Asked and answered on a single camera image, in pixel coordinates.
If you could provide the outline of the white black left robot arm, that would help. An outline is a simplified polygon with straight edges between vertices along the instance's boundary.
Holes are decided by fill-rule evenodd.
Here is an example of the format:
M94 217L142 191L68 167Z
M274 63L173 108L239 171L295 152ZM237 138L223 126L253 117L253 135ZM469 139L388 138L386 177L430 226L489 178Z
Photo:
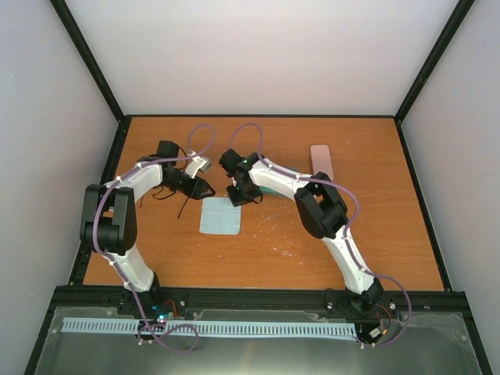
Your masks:
M156 153L140 158L132 170L106 184L91 184L84 193L80 241L108 261L127 290L137 292L134 303L148 315L161 309L163 296L153 288L157 277L138 251L136 202L154 188L194 200L215 195L199 176L211 161L192 150L180 157L179 151L178 144L160 141Z

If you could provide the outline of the blue grey glasses case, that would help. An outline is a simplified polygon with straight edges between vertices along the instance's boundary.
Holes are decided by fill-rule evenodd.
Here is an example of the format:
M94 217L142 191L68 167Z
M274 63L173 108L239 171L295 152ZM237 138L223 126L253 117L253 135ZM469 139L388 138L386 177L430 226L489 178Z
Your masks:
M293 199L297 190L302 186L302 182L298 179L299 176L300 174L294 170L279 169L276 171L264 167L260 172L259 186Z

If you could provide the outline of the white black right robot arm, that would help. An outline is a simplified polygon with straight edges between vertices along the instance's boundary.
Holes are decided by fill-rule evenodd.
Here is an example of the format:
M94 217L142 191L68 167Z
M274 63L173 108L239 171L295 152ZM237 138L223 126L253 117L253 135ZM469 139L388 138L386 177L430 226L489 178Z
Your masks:
M227 193L234 206L256 202L263 188L294 201L302 226L327 246L337 263L352 309L366 314L374 308L384 289L352 237L348 207L337 185L325 173L298 173L255 152L243 157L232 148L221 155L219 165L232 180Z

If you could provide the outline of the light blue cleaning cloth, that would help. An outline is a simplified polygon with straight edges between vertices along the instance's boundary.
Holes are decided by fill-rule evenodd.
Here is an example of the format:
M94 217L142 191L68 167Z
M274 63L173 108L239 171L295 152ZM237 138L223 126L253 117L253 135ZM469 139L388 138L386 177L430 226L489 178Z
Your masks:
M241 229L241 207L229 198L203 200L199 231L211 235L237 235Z

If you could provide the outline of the pink glasses case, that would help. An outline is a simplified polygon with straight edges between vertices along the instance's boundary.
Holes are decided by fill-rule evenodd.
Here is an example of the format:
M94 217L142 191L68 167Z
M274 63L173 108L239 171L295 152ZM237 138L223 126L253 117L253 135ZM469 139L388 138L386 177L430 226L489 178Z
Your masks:
M314 174L325 173L330 180L334 179L333 165L331 162L328 145L311 145L309 148L312 171Z

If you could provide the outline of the black sunglasses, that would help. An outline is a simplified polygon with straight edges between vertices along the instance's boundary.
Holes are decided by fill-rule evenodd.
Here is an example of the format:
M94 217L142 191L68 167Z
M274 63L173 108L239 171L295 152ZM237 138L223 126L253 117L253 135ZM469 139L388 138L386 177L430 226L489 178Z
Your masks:
M165 200L171 199L176 194L177 194L177 191L175 191L175 190L166 191L164 187L158 187L158 191L154 192L152 194L152 197L157 201L165 201ZM180 206L179 211L177 213L177 219L181 218L183 211L185 209L185 206L187 205L187 203L190 200L192 200L192 197L188 196L188 195L182 194L182 197L183 197L183 201L182 201L182 205Z

